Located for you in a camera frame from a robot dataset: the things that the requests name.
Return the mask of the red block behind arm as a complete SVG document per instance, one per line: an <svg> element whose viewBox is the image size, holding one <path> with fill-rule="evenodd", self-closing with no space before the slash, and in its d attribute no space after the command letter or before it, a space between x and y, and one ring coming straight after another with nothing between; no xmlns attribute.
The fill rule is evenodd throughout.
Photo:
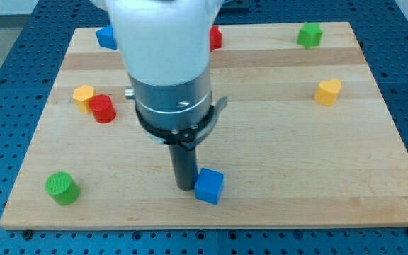
<svg viewBox="0 0 408 255"><path fill-rule="evenodd" d="M222 47L222 33L218 25L210 28L210 51L220 49Z"/></svg>

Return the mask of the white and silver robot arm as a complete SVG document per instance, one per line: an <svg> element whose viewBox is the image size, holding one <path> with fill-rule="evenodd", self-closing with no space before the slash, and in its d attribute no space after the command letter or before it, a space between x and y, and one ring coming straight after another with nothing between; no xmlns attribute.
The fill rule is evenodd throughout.
<svg viewBox="0 0 408 255"><path fill-rule="evenodd" d="M108 12L142 120L183 130L210 110L210 28L223 0L91 0Z"/></svg>

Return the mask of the blue block behind arm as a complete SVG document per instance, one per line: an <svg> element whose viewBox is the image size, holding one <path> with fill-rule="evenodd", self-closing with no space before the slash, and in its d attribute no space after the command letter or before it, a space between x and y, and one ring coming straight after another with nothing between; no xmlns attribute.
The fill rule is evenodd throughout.
<svg viewBox="0 0 408 255"><path fill-rule="evenodd" d="M97 30L96 38L101 47L108 48L111 50L117 49L117 43L113 36L112 25L107 25L106 27Z"/></svg>

